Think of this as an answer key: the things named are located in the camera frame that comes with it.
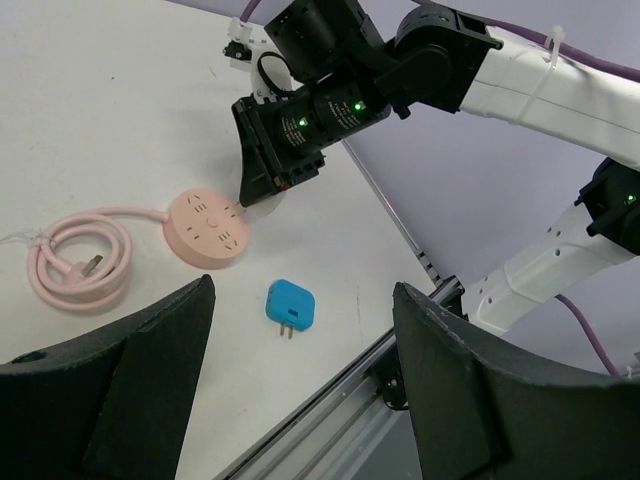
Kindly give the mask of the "blue plug adapter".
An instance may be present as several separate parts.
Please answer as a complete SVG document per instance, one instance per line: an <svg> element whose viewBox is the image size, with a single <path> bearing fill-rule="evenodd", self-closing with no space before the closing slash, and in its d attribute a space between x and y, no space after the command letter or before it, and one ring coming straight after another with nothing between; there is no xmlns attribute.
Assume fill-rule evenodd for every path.
<svg viewBox="0 0 640 480"><path fill-rule="evenodd" d="M268 289L265 314L279 325L280 336L291 340L295 332L304 332L312 327L315 307L315 297L309 290L278 279Z"/></svg>

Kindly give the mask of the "pink round power strip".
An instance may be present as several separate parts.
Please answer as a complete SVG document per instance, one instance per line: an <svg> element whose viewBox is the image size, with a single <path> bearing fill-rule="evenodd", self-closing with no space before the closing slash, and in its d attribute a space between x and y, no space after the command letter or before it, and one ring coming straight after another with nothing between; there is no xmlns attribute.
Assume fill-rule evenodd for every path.
<svg viewBox="0 0 640 480"><path fill-rule="evenodd" d="M231 265L250 239L249 224L236 202L207 188L187 190L173 201L163 233L178 258L203 270Z"/></svg>

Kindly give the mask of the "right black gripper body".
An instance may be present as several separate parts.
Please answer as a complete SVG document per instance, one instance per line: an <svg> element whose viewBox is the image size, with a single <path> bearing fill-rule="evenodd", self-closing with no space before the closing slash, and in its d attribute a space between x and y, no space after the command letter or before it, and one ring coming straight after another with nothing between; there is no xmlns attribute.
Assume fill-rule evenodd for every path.
<svg viewBox="0 0 640 480"><path fill-rule="evenodd" d="M320 82L290 99L258 104L258 113L274 149L281 193L317 176L324 148L387 118L390 106L356 82Z"/></svg>

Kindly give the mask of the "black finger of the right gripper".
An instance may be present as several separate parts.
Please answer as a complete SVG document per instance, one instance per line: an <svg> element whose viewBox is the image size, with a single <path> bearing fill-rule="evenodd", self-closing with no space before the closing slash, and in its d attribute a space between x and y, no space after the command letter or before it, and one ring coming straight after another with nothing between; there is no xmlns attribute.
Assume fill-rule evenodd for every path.
<svg viewBox="0 0 640 480"><path fill-rule="evenodd" d="M231 111L241 145L239 202L248 208L280 192L272 165L275 153L254 99L239 99Z"/></svg>

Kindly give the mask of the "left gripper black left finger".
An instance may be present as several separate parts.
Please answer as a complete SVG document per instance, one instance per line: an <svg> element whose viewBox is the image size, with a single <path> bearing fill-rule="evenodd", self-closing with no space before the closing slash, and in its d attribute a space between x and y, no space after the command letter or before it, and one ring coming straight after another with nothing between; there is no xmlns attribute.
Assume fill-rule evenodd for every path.
<svg viewBox="0 0 640 480"><path fill-rule="evenodd" d="M143 310L2 364L2 478L174 478L215 301L204 275Z"/></svg>

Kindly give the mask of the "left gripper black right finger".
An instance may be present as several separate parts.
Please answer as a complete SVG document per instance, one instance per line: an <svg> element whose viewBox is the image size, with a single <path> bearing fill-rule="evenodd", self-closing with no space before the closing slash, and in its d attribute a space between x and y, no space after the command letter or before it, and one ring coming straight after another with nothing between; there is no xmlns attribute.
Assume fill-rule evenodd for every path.
<svg viewBox="0 0 640 480"><path fill-rule="evenodd" d="M519 348L406 283L393 320L426 479L635 479L637 382Z"/></svg>

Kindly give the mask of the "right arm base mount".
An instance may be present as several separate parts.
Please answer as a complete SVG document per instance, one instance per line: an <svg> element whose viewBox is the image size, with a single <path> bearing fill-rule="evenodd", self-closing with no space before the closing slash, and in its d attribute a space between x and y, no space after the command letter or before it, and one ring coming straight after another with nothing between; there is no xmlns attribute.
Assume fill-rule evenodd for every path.
<svg viewBox="0 0 640 480"><path fill-rule="evenodd" d="M393 411L407 411L408 400L397 345L386 350L368 369L384 404Z"/></svg>

